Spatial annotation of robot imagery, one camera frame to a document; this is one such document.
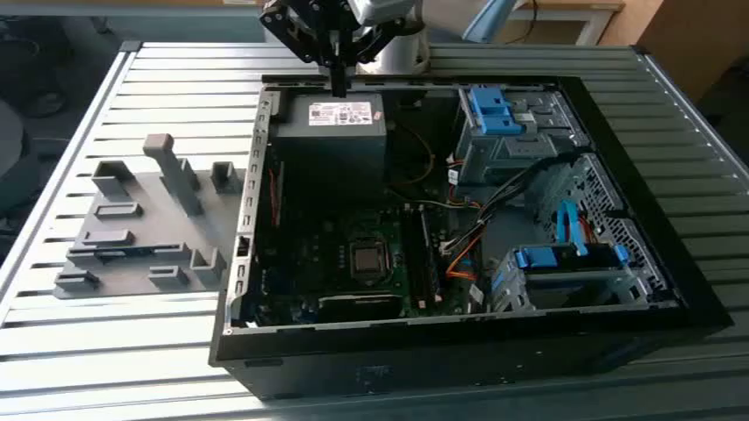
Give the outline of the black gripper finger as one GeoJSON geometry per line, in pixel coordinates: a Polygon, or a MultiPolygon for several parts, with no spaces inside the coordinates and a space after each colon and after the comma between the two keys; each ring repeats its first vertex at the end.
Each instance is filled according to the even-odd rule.
{"type": "Polygon", "coordinates": [[[360,63],[369,63],[397,36],[404,34],[402,25],[377,25],[361,38],[354,33],[342,34],[342,97],[350,87],[350,69],[360,63]]]}
{"type": "Polygon", "coordinates": [[[326,71],[334,97],[345,96],[345,63],[338,52],[338,4],[265,4],[259,20],[279,42],[306,63],[326,71]]]}

